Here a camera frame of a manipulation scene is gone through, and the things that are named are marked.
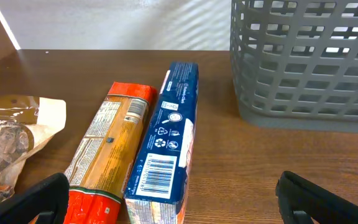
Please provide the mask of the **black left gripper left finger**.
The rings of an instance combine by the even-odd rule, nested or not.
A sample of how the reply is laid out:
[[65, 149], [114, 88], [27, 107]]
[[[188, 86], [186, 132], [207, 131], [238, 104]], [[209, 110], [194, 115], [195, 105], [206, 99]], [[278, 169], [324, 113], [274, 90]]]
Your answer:
[[0, 203], [0, 223], [61, 224], [67, 214], [69, 183], [56, 173], [33, 185], [23, 194]]

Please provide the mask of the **grey plastic basket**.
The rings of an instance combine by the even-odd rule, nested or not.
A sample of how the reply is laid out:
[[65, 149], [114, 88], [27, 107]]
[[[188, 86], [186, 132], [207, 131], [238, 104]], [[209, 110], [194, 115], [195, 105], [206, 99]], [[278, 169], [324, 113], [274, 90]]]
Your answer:
[[244, 120], [358, 133], [358, 0], [233, 1], [229, 50]]

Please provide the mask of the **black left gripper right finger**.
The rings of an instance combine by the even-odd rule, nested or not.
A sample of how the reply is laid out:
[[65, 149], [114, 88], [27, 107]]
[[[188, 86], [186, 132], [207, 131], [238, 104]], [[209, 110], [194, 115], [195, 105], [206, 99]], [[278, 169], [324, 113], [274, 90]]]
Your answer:
[[330, 191], [285, 171], [275, 195], [284, 224], [358, 223], [358, 206]]

